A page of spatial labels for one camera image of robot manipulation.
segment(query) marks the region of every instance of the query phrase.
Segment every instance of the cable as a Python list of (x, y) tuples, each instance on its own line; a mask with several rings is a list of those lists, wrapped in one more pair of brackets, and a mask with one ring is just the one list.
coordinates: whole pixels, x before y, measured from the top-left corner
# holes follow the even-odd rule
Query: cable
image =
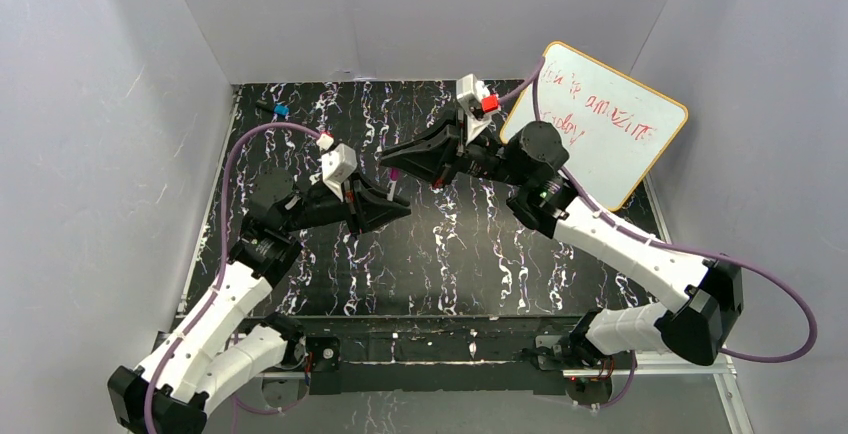
[(615, 403), (622, 400), (624, 395), (627, 394), (627, 391), (630, 390), (630, 385), (633, 384), (633, 378), (636, 376), (636, 351), (630, 351), (630, 372), (627, 374), (627, 381), (624, 383), (624, 387), (621, 388), (621, 391), (615, 395), (612, 399), (603, 404), (592, 404), (591, 406), (587, 406), (591, 409), (594, 408), (606, 408), (612, 407)]
[(306, 354), (305, 353), (303, 354), (303, 357), (300, 358), (300, 361), (297, 362), (297, 364), (295, 364), (293, 366), (285, 366), (285, 367), (280, 366), (279, 369), (282, 370), (282, 371), (293, 371), (293, 370), (297, 369), (298, 367), (302, 366), (304, 361), (306, 361)]
[(612, 357), (611, 357), (611, 358), (610, 358), (610, 367), (609, 367), (609, 371), (607, 371), (607, 375), (606, 375), (606, 376), (603, 376), (603, 377), (598, 376), (598, 380), (606, 381), (607, 379), (609, 379), (610, 377), (612, 377), (612, 373), (613, 373), (613, 371), (615, 371), (615, 358), (612, 358)]
[(527, 89), (527, 86), (529, 86), (530, 83), (535, 82), (535, 80), (539, 78), (539, 74), (542, 73), (543, 67), (545, 67), (545, 56), (542, 56), (539, 59), (539, 63), (536, 64), (536, 67), (533, 69), (533, 74), (531, 74), (530, 77), (525, 79), (524, 82), (521, 83), (521, 85), (519, 85), (504, 96), (498, 96), (498, 104), (503, 105), (518, 97), (518, 95), (521, 94), (524, 89)]
[[(536, 88), (539, 84), (538, 75), (536, 76), (535, 79), (532, 80), (532, 82), (533, 82), (533, 113), (536, 116), (536, 120), (539, 121), (539, 120), (541, 120), (541, 116), (539, 115), (539, 112), (540, 112), (539, 111), (539, 90)], [(606, 209), (599, 206), (595, 202), (595, 200), (592, 199), (591, 196), (589, 196), (589, 193), (586, 192), (586, 189), (584, 189), (583, 186), (580, 185), (579, 182), (577, 182), (577, 179), (574, 178), (574, 176), (568, 171), (568, 169), (565, 166), (563, 166), (562, 169), (560, 169), (560, 174), (565, 176), (565, 178), (568, 179), (568, 181), (571, 183), (571, 185), (574, 186), (574, 189), (577, 190), (578, 195), (583, 199), (583, 202), (585, 202), (586, 205), (589, 206), (589, 209), (591, 209), (594, 212), (597, 212), (599, 214), (599, 217), (601, 219), (603, 219), (604, 222), (606, 222), (607, 224), (612, 226), (614, 229), (617, 229), (619, 232), (626, 235), (627, 237), (634, 239), (634, 240), (641, 242), (641, 243), (646, 243), (646, 244), (658, 247), (660, 249), (665, 249), (665, 250), (675, 251), (675, 252), (682, 252), (684, 254), (692, 254), (692, 255), (695, 255), (695, 256), (700, 256), (700, 257), (704, 257), (704, 258), (708, 258), (708, 259), (716, 259), (716, 260), (719, 260), (719, 261), (728, 262), (728, 263), (733, 264), (735, 266), (738, 266), (738, 267), (741, 267), (743, 269), (747, 269), (751, 272), (754, 272), (756, 274), (759, 274), (760, 276), (762, 276), (766, 280), (771, 281), (772, 284), (779, 287), (783, 292), (788, 294), (789, 297), (791, 297), (792, 300), (795, 301), (796, 304), (798, 304), (798, 307), (801, 308), (801, 310), (804, 312), (804, 316), (806, 316), (806, 318), (807, 318), (807, 325), (809, 327), (809, 331), (808, 331), (808, 334), (807, 334), (807, 340), (806, 340), (806, 342), (804, 342), (803, 346), (801, 346), (800, 348), (798, 348), (797, 350), (795, 350), (795, 351), (793, 351), (789, 354), (784, 354), (782, 356), (755, 356), (753, 354), (745, 354), (745, 353), (740, 353), (740, 352), (736, 352), (736, 351), (731, 351), (729, 349), (721, 348), (721, 349), (719, 349), (719, 352), (721, 352), (722, 354), (726, 354), (728, 356), (732, 356), (732, 357), (742, 359), (742, 360), (745, 360), (745, 361), (760, 362), (760, 363), (766, 363), (766, 364), (777, 364), (777, 363), (781, 363), (781, 362), (794, 361), (795, 359), (798, 359), (798, 358), (804, 356), (805, 354), (810, 352), (810, 350), (816, 344), (816, 339), (818, 338), (819, 329), (818, 329), (818, 323), (816, 322), (816, 317), (813, 314), (813, 310), (810, 308), (810, 305), (807, 304), (807, 302), (801, 297), (801, 295), (797, 291), (792, 289), (792, 287), (790, 287), (789, 284), (787, 284), (783, 280), (777, 278), (777, 276), (775, 276), (771, 272), (769, 272), (769, 271), (767, 271), (767, 270), (765, 270), (765, 269), (763, 269), (759, 266), (756, 266), (756, 265), (754, 265), (750, 262), (743, 261), (743, 260), (740, 260), (740, 259), (736, 259), (734, 257), (730, 257), (730, 256), (726, 256), (724, 254), (714, 253), (714, 252), (710, 252), (710, 251), (707, 251), (707, 250), (698, 249), (698, 248), (694, 248), (694, 247), (681, 246), (679, 244), (663, 242), (663, 241), (657, 240), (656, 238), (644, 236), (644, 235), (639, 234), (637, 232), (631, 231), (630, 229), (628, 229), (624, 226), (618, 226), (618, 223), (615, 221), (615, 219), (613, 219), (613, 215), (611, 213), (609, 213)]]
[(604, 372), (606, 370), (607, 370), (607, 361), (606, 361), (606, 359), (604, 359), (604, 363), (601, 364), (601, 372), (599, 372), (598, 375), (595, 376), (595, 380), (600, 381), (603, 378)]
[(213, 284), (212, 292), (209, 294), (209, 298), (206, 302), (201, 306), (200, 310), (197, 312), (191, 321), (186, 324), (185, 330), (181, 333), (182, 336), (177, 337), (174, 342), (168, 346), (168, 349), (165, 351), (165, 354), (162, 356), (162, 359), (159, 361), (159, 364), (156, 366), (156, 369), (153, 371), (153, 376), (150, 378), (150, 383), (147, 385), (147, 390), (144, 393), (144, 426), (147, 429), (149, 434), (156, 434), (156, 427), (153, 421), (153, 393), (156, 390), (156, 384), (159, 382), (159, 377), (162, 376), (162, 372), (165, 370), (165, 366), (168, 364), (168, 361), (174, 355), (177, 348), (180, 346), (183, 340), (183, 336), (187, 335), (194, 326), (200, 322), (200, 319), (204, 314), (212, 307), (212, 303), (215, 302), (215, 298), (218, 297), (218, 290), (221, 289), (221, 286), (224, 283), (224, 272), (227, 269), (227, 190), (230, 185), (230, 174), (233, 171), (233, 166), (235, 165), (235, 160), (238, 157), (241, 149), (247, 144), (248, 141), (253, 139), (257, 134), (268, 131), (270, 129), (289, 129), (292, 131), (302, 132), (313, 139), (318, 139), (320, 134), (309, 129), (308, 127), (301, 126), (300, 124), (294, 124), (291, 122), (269, 122), (267, 124), (262, 124), (260, 126), (256, 126), (253, 129), (244, 133), (233, 145), (233, 148), (230, 150), (230, 153), (227, 155), (227, 162), (224, 165), (224, 172), (221, 180), (221, 261), (218, 265), (218, 274), (215, 276), (215, 282)]
[[(232, 339), (233, 339), (233, 345), (234, 346), (236, 344), (238, 344), (238, 332), (233, 333)], [(260, 415), (260, 416), (270, 416), (272, 414), (277, 414), (277, 413), (280, 412), (277, 409), (262, 409), (262, 408), (259, 408), (259, 407), (253, 407), (253, 406), (245, 403), (244, 401), (242, 401), (238, 397), (238, 394), (236, 394), (236, 393), (233, 393), (232, 399), (233, 399), (233, 411), (237, 411), (238, 410), (237, 408), (240, 407), (240, 408), (244, 409), (245, 411), (247, 411), (251, 414), (257, 414), (257, 415)]]
[[(310, 364), (311, 364), (312, 363), (312, 355), (310, 354), (309, 357), (310, 357)], [(301, 401), (303, 401), (304, 399), (307, 398), (307, 396), (309, 396), (309, 372), (304, 371), (303, 375), (304, 375), (304, 378), (306, 380), (305, 381), (306, 382), (306, 392), (303, 394), (303, 397), (301, 397), (300, 399), (297, 399), (296, 401), (292, 402), (291, 404), (289, 404), (288, 406), (285, 406), (285, 407), (278, 407), (276, 409), (258, 409), (258, 408), (255, 408), (255, 407), (252, 407), (252, 406), (245, 404), (244, 402), (242, 402), (241, 399), (239, 399), (237, 396), (233, 395), (233, 397), (232, 397), (232, 399), (233, 399), (233, 422), (232, 422), (232, 424), (230, 424), (230, 434), (235, 434), (236, 430), (238, 429), (238, 408), (244, 409), (245, 411), (247, 411), (251, 414), (257, 414), (257, 415), (260, 415), (260, 416), (270, 416), (270, 415), (274, 415), (274, 414), (282, 414), (282, 413), (288, 411), (289, 409), (296, 407), (298, 404), (300, 404)]]

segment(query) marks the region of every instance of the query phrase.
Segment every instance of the black table surface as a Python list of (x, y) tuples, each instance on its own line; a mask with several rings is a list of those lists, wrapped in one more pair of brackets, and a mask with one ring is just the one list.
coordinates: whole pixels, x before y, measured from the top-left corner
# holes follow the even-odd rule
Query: black table surface
[[(503, 95), (518, 81), (488, 84)], [(454, 89), (453, 81), (240, 86), (228, 146), (272, 120), (254, 103), (273, 99), (289, 107), (286, 120), (328, 130), (353, 147), (362, 172), (385, 187), (388, 171), (377, 165), (383, 147), (410, 139), (432, 123), (455, 102)], [(496, 129), (502, 122), (498, 119)], [(251, 141), (229, 187), (230, 243), (260, 169), (285, 166), (303, 183), (320, 172), (319, 159), (318, 147), (300, 133), (276, 130)], [(582, 315), (598, 307), (621, 309), (650, 301), (615, 269), (524, 228), (505, 204), (512, 189), (460, 174), (452, 185), (435, 190), (402, 176), (397, 194), (412, 202), (411, 216), (358, 238), (344, 224), (296, 233), (304, 246), (300, 259), (252, 315)], [(217, 270), (219, 202), (220, 185), (192, 272), (189, 309)], [(618, 214), (658, 234), (644, 186)]]

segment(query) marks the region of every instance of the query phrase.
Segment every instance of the whiteboard frame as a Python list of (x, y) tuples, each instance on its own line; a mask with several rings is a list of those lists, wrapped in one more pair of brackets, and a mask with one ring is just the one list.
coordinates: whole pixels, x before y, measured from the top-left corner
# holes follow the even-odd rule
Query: whiteboard frame
[[(577, 49), (569, 46), (568, 44), (566, 44), (562, 41), (554, 41), (554, 42), (548, 44), (548, 47), (545, 48), (545, 52), (542, 54), (543, 56), (545, 56), (545, 64), (547, 64), (547, 62), (548, 62), (547, 61), (548, 51), (554, 46), (562, 46), (562, 47), (568, 49), (569, 51), (572, 51), (575, 54), (578, 54), (578, 55), (584, 57), (585, 59), (587, 59), (591, 62), (594, 62), (598, 66), (603, 67), (604, 69), (607, 69), (608, 71), (611, 71), (615, 74), (618, 74), (619, 77), (622, 77), (622, 78), (644, 88), (645, 90), (647, 90), (647, 91), (649, 91), (653, 94), (656, 94), (657, 96), (659, 96), (659, 97), (665, 99), (666, 101), (676, 105), (677, 107), (683, 109), (683, 120), (680, 122), (680, 124), (678, 124), (677, 128), (671, 134), (671, 137), (669, 137), (668, 141), (666, 141), (665, 145), (663, 145), (662, 148), (659, 150), (659, 152), (657, 152), (657, 155), (654, 156), (653, 159), (651, 159), (651, 163), (648, 164), (648, 167), (645, 169), (645, 171), (642, 173), (642, 175), (639, 176), (639, 179), (636, 181), (635, 184), (633, 184), (633, 186), (627, 192), (627, 195), (625, 195), (624, 199), (621, 200), (621, 203), (614, 208), (605, 206), (610, 211), (617, 211), (617, 210), (621, 209), (622, 206), (624, 206), (624, 203), (626, 203), (628, 199), (630, 199), (630, 196), (633, 195), (633, 191), (636, 190), (636, 187), (639, 186), (640, 182), (643, 182), (645, 180), (645, 176), (647, 176), (648, 172), (651, 171), (651, 168), (654, 167), (654, 164), (656, 164), (657, 159), (659, 159), (660, 156), (663, 155), (665, 150), (668, 149), (669, 144), (671, 144), (671, 141), (673, 141), (674, 138), (677, 137), (677, 134), (680, 132), (680, 129), (682, 129), (683, 126), (686, 124), (686, 122), (689, 121), (689, 109), (687, 109), (686, 106), (684, 106), (683, 104), (681, 104), (681, 103), (675, 101), (674, 99), (666, 96), (665, 94), (663, 94), (663, 93), (661, 93), (661, 92), (659, 92), (659, 91), (657, 91), (657, 90), (655, 90), (655, 89), (653, 89), (649, 86), (646, 86), (645, 84), (642, 84), (641, 82), (637, 81), (636, 79), (633, 79), (632, 77), (628, 76), (627, 74), (624, 74), (623, 72), (619, 71), (618, 69), (615, 69), (615, 68), (612, 68), (612, 67), (606, 65), (603, 62), (595, 59), (594, 57), (591, 57), (587, 54), (584, 54), (584, 53), (578, 51)], [(500, 138), (501, 143), (503, 143), (503, 144), (506, 144), (507, 142), (509, 142), (509, 139), (504, 139), (504, 134), (503, 134), (504, 130), (506, 129), (506, 126), (509, 125), (509, 121), (512, 119), (512, 115), (515, 113), (515, 110), (518, 108), (519, 104), (521, 104), (521, 100), (524, 99), (524, 94), (527, 92), (528, 89), (521, 91), (521, 94), (519, 94), (518, 99), (515, 101), (515, 104), (513, 104), (513, 106), (512, 106), (512, 110), (509, 111), (509, 115), (507, 116), (506, 121), (504, 121), (503, 127), (501, 128), (500, 132), (498, 133), (498, 137)]]

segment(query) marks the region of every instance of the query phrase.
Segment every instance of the black joint housing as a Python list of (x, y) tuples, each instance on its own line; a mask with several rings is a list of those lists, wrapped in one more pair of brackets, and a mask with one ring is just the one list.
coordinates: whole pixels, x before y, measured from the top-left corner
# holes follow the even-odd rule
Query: black joint housing
[(599, 360), (607, 357), (586, 339), (586, 334), (589, 333), (589, 326), (600, 312), (600, 310), (587, 312), (568, 335), (571, 354), (577, 356), (589, 366), (594, 366)]
[(262, 319), (259, 325), (270, 327), (279, 332), (280, 337), (284, 341), (298, 342), (303, 338), (303, 325), (296, 319), (292, 319), (279, 312), (268, 314), (265, 316), (265, 319)]
[[(148, 382), (141, 377), (140, 371), (134, 372), (124, 366), (118, 367), (107, 382), (118, 424), (134, 434), (147, 434), (144, 424), (144, 394), (147, 386)], [(188, 403), (184, 403), (171, 398), (165, 391), (164, 388), (157, 389), (153, 394), (156, 432), (201, 434), (206, 426), (203, 407), (209, 395), (205, 392), (195, 394)]]
[(300, 241), (290, 234), (269, 229), (248, 217), (229, 259), (253, 269), (254, 277), (264, 277), (273, 288), (297, 261), (301, 249)]
[(561, 211), (577, 197), (558, 172), (568, 160), (559, 133), (550, 123), (531, 122), (510, 139), (503, 155), (521, 186), (506, 205), (525, 227), (553, 238)]
[(248, 199), (250, 217), (265, 226), (288, 232), (288, 211), (280, 207), (298, 204), (303, 196), (291, 174), (282, 168), (273, 168), (256, 179), (255, 188)]
[(710, 261), (697, 288), (687, 289), (683, 308), (654, 324), (675, 354), (699, 366), (715, 362), (719, 349), (742, 314), (742, 273), (738, 266)]

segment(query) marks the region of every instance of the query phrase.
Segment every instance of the small cube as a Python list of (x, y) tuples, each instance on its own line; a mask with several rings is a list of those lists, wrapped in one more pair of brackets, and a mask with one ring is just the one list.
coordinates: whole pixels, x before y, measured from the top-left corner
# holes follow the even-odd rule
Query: small cube
[(496, 110), (498, 110), (498, 107), (500, 107), (498, 105), (497, 96), (484, 97), (483, 102), (481, 104), (483, 105), (483, 112), (486, 112), (486, 113), (496, 111)]

